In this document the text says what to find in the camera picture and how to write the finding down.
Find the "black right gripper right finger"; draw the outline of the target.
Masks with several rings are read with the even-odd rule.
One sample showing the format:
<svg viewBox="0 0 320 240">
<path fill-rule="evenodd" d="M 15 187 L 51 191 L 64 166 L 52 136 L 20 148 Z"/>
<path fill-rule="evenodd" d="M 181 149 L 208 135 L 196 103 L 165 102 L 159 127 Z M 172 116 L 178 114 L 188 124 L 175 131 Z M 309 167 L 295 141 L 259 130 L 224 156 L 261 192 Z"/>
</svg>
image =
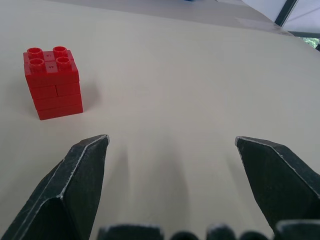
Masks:
<svg viewBox="0 0 320 240">
<path fill-rule="evenodd" d="M 320 174 L 279 143 L 238 136 L 235 146 L 272 230 L 280 221 L 320 220 Z"/>
</svg>

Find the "red toy brick stack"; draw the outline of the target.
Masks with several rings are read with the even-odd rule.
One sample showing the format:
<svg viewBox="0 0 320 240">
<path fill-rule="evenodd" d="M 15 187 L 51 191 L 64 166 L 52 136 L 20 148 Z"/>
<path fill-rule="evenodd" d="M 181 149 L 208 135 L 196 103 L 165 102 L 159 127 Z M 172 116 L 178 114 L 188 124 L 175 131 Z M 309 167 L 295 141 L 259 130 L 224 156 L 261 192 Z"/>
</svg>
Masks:
<svg viewBox="0 0 320 240">
<path fill-rule="evenodd" d="M 24 75 L 40 120 L 84 111 L 79 71 L 72 52 L 64 46 L 51 51 L 31 47 L 23 53 Z"/>
</svg>

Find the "dark window frame post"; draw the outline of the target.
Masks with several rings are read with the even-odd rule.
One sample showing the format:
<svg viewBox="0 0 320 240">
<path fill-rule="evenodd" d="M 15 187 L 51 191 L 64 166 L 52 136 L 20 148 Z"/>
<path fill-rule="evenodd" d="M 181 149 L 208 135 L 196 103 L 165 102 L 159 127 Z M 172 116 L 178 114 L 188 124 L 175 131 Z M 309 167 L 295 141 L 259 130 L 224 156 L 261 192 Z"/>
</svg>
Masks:
<svg viewBox="0 0 320 240">
<path fill-rule="evenodd" d="M 303 40 L 317 39 L 320 52 L 320 0 L 286 0 L 274 23 Z"/>
</svg>

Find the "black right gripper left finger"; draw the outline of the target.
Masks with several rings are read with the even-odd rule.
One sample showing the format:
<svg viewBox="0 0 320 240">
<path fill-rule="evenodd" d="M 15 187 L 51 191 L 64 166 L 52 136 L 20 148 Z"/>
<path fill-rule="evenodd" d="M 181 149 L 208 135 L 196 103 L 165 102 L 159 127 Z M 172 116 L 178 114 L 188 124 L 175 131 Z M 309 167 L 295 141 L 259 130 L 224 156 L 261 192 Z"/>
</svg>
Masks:
<svg viewBox="0 0 320 240">
<path fill-rule="evenodd" d="M 102 134 L 73 145 L 39 182 L 0 240 L 89 240 L 109 143 Z"/>
</svg>

